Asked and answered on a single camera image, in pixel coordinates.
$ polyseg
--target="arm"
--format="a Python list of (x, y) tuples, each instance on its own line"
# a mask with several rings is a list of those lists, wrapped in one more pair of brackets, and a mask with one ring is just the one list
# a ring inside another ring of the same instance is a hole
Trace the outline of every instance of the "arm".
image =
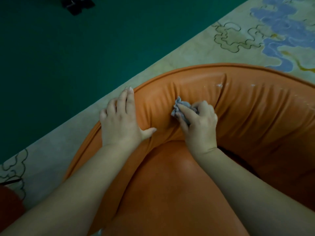
[(196, 103), (200, 115), (180, 106), (191, 122), (179, 119), (187, 147), (212, 178), (251, 235), (315, 235), (315, 212), (282, 194), (235, 163), (217, 148), (218, 118), (207, 102)]
[(100, 112), (103, 147), (43, 202), (10, 225), (1, 236), (87, 235), (104, 193), (129, 155), (155, 128), (140, 130), (134, 92), (125, 89)]

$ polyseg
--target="red object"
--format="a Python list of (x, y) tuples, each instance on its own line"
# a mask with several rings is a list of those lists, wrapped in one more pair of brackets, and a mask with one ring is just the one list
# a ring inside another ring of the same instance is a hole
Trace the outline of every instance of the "red object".
[(25, 208), (22, 200), (8, 187), (0, 185), (0, 233), (20, 218)]

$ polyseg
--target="dark green carpet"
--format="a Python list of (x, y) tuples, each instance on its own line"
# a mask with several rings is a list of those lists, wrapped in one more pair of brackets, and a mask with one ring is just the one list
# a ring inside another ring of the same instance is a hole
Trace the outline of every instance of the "dark green carpet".
[(0, 163), (246, 0), (0, 0)]

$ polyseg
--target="person's right hand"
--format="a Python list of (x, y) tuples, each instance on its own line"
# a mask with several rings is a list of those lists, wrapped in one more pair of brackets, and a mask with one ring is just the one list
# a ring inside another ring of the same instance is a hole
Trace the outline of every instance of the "person's right hand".
[(215, 127), (218, 122), (218, 116), (207, 101), (194, 103), (192, 106), (198, 109), (199, 115), (184, 105), (178, 105), (185, 117), (190, 121), (190, 126), (179, 114), (177, 114), (177, 117), (191, 155), (199, 157), (217, 147)]

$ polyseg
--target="orange leather chair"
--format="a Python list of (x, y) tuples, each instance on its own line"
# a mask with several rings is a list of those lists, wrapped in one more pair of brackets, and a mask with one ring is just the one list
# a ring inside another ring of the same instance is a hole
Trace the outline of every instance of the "orange leather chair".
[[(217, 142), (262, 180), (315, 210), (315, 86), (244, 64), (177, 69), (135, 89), (140, 128), (158, 130), (140, 144), (105, 193), (89, 233), (247, 235), (220, 190), (185, 147), (175, 99), (207, 100), (218, 115)], [(101, 143), (98, 122), (65, 179)]]

